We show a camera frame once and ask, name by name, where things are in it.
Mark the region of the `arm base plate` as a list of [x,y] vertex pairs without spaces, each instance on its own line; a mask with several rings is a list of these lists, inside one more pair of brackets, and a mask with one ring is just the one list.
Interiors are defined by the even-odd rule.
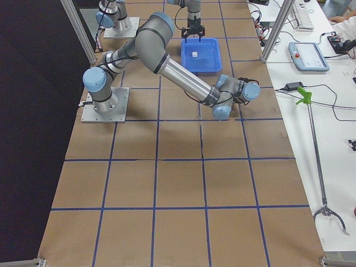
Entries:
[[104,102],[92,100],[90,93],[87,94],[83,106],[82,123],[125,123],[130,89],[128,87],[111,87],[111,98]]
[[126,17],[117,21],[112,28],[105,29],[105,39],[127,39],[136,36],[140,24],[139,17]]

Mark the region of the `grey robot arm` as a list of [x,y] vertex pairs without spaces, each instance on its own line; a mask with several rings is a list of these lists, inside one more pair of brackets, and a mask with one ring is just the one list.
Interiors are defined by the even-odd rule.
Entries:
[[[200,1],[168,1],[168,4],[187,9],[187,26],[180,28],[181,38],[187,39],[190,35],[199,37],[205,35],[205,27],[201,24]],[[133,28],[124,1],[99,1],[96,20],[99,26],[111,29],[118,34],[125,35]],[[175,28],[177,26],[166,13],[155,12],[132,37],[136,43],[166,46]]]
[[155,12],[138,28],[134,38],[120,49],[106,52],[95,67],[84,72],[83,84],[92,98],[95,113],[104,115],[120,108],[121,97],[112,84],[134,60],[141,60],[152,73],[164,76],[193,100],[210,107],[218,120],[229,117],[233,103],[247,104],[259,97],[261,89],[254,80],[221,74],[213,86],[174,61],[166,51],[173,33],[171,18]]

